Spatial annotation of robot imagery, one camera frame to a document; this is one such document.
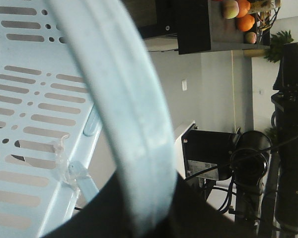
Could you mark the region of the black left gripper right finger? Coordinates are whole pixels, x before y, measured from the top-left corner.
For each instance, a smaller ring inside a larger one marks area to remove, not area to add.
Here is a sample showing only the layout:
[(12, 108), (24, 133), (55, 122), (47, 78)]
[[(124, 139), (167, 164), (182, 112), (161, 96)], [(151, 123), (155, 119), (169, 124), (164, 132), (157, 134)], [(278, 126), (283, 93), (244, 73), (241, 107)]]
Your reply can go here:
[(256, 235), (220, 214), (179, 175), (169, 214), (162, 225), (161, 237), (255, 238)]

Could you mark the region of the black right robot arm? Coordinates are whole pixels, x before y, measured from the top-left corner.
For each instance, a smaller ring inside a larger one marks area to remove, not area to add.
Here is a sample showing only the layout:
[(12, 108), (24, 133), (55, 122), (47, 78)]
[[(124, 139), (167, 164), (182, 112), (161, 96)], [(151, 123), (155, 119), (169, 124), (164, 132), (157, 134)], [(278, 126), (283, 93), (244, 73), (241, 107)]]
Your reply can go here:
[(273, 89), (280, 157), (275, 218), (282, 230), (298, 234), (298, 43), (283, 46)]

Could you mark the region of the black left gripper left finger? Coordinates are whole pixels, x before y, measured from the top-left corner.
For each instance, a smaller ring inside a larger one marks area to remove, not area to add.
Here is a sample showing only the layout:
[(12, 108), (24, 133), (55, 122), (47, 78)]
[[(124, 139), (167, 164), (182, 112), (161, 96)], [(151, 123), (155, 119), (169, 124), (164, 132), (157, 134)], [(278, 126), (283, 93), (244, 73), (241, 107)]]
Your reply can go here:
[(118, 177), (114, 173), (101, 191), (69, 221), (46, 238), (133, 238)]

